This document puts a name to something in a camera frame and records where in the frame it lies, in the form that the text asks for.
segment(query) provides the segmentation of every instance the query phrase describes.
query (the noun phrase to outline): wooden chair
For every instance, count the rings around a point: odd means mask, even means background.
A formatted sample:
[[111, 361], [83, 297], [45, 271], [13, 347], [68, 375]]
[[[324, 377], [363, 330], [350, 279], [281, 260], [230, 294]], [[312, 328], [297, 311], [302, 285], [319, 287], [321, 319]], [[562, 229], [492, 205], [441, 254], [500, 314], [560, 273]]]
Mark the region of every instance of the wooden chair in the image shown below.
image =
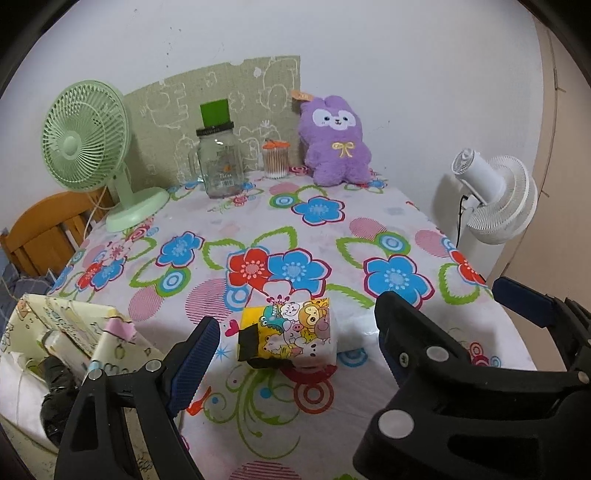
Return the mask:
[[[19, 217], [9, 234], [0, 235], [8, 259], [32, 277], [45, 275], [48, 269], [59, 275], [74, 255], [65, 232], [71, 233], [78, 246], [82, 244], [88, 218], [82, 214], [92, 212], [92, 202], [96, 203], [101, 193], [102, 189], [90, 194], [63, 192], [37, 202]], [[113, 206], [108, 190], [100, 205]], [[96, 209], [93, 220], [98, 222], [105, 215], [105, 210]]]

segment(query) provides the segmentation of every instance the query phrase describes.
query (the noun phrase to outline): green desk fan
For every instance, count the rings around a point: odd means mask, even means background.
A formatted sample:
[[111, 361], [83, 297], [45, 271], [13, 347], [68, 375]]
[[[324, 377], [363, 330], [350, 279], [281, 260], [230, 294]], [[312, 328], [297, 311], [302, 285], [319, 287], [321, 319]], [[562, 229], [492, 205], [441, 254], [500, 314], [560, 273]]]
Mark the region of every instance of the green desk fan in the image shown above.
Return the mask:
[[130, 140], [123, 96], [96, 80], [75, 83], [61, 92], [43, 125], [43, 159], [62, 186], [91, 192], [114, 180], [120, 203], [107, 215], [109, 232], [142, 222], [168, 201], [168, 192], [159, 187], [131, 190], [124, 162]]

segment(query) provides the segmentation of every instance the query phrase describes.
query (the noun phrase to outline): table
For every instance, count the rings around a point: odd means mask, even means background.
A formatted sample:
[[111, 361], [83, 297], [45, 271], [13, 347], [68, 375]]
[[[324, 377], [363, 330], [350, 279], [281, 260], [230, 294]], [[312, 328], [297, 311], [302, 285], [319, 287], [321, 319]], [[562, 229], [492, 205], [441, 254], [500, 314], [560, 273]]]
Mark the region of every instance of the table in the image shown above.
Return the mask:
[[337, 328], [365, 328], [359, 319], [394, 290], [474, 364], [535, 368], [483, 278], [387, 184], [374, 174], [362, 186], [320, 188], [297, 167], [281, 180], [255, 174], [230, 199], [211, 200], [198, 183], [173, 187], [142, 224], [96, 228], [51, 294], [128, 312], [163, 352], [204, 315], [220, 321], [222, 340], [181, 430], [207, 480], [359, 478], [353, 453], [397, 390], [375, 334], [360, 335], [337, 365], [254, 370], [236, 361], [245, 306], [268, 295], [329, 297]]

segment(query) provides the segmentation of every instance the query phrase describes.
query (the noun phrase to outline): black jar lid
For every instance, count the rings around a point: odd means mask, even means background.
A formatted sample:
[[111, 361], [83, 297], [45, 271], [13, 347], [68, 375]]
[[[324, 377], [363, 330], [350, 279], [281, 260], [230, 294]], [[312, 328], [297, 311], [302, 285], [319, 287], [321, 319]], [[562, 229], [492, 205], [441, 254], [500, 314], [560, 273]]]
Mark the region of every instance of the black jar lid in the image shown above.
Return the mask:
[[215, 125], [214, 127], [198, 128], [195, 130], [198, 137], [204, 137], [205, 135], [217, 134], [224, 130], [233, 130], [234, 122], [226, 122], [225, 124]]

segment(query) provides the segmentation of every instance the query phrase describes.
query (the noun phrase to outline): cartoon box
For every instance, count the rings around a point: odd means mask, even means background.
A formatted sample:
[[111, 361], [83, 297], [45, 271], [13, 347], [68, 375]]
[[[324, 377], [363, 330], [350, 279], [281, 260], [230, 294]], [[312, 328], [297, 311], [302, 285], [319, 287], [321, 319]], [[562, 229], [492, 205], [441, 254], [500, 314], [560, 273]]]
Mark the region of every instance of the cartoon box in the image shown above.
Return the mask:
[[247, 307], [238, 344], [238, 360], [254, 368], [334, 365], [336, 339], [330, 336], [329, 299]]

